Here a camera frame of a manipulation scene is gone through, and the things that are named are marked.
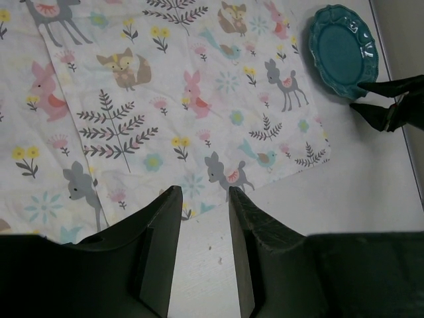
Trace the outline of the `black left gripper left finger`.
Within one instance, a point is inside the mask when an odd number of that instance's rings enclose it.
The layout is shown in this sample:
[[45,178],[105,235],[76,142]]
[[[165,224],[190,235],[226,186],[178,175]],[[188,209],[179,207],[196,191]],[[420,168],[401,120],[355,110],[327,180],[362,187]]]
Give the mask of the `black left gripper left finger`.
[[166,317],[182,189],[77,244],[1,237],[2,317]]

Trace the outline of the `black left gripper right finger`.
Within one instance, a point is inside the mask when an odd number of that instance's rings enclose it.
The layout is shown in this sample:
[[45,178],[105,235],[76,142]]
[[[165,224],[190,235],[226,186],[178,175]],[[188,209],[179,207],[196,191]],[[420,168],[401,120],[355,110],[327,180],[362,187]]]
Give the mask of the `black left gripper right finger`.
[[242,317],[422,317],[423,233],[304,236],[229,191]]

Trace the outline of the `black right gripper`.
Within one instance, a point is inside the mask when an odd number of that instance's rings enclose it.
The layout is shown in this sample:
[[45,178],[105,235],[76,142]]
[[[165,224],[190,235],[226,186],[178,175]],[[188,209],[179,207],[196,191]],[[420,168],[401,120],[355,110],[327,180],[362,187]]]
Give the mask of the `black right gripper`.
[[424,75],[418,75],[394,81],[360,82],[359,88],[384,97],[403,95],[389,108],[364,103],[351,103],[350,107],[377,131],[394,132],[406,124],[423,130],[423,78]]

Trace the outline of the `teal ceramic plate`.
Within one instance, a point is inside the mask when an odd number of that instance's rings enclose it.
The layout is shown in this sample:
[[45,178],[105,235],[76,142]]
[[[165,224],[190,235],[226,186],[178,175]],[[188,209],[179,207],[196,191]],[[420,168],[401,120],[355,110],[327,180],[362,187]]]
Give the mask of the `teal ceramic plate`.
[[344,5],[327,5],[315,13],[309,51],[323,82],[341,97],[365,97],[368,92],[358,84],[378,78],[376,41],[365,21]]

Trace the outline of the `animal print cloth napkin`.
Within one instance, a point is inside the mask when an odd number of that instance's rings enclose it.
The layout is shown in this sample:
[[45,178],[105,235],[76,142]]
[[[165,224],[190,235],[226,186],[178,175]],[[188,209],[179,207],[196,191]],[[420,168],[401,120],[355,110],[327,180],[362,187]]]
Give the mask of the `animal print cloth napkin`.
[[282,1],[2,1],[1,233],[182,219],[327,162]]

